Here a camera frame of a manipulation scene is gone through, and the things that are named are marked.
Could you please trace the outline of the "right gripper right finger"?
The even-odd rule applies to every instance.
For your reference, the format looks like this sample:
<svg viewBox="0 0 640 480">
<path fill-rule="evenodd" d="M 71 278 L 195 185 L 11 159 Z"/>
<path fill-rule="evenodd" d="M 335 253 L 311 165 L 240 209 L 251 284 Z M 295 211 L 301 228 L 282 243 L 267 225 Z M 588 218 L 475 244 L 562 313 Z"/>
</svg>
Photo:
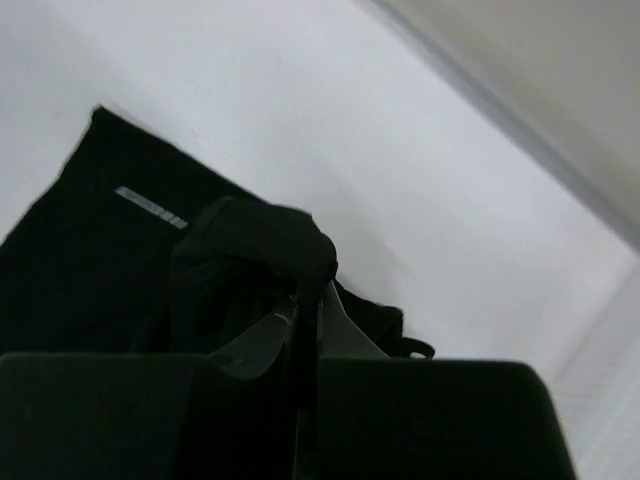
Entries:
<svg viewBox="0 0 640 480">
<path fill-rule="evenodd" d="M 317 297 L 315 405 L 301 479 L 572 479 L 551 395 L 529 365 L 385 353 L 334 283 Z"/>
</svg>

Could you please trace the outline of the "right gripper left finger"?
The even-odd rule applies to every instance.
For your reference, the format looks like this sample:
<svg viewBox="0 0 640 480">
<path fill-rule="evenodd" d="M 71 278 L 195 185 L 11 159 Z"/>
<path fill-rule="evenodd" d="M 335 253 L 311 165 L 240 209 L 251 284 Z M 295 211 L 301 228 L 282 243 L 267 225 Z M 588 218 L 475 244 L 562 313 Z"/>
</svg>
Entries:
<svg viewBox="0 0 640 480">
<path fill-rule="evenodd" d="M 292 299 L 203 354 L 12 353 L 1 360 L 5 479 L 289 479 Z"/>
</svg>

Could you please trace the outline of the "black shorts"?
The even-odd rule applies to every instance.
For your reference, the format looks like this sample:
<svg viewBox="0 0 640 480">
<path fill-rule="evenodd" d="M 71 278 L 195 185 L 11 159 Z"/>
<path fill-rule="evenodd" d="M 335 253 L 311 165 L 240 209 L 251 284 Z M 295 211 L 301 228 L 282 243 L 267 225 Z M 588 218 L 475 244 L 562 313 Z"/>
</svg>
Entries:
<svg viewBox="0 0 640 480">
<path fill-rule="evenodd" d="M 105 108 L 1 246 L 1 349 L 210 353 L 338 271 L 313 217 L 267 203 Z"/>
</svg>

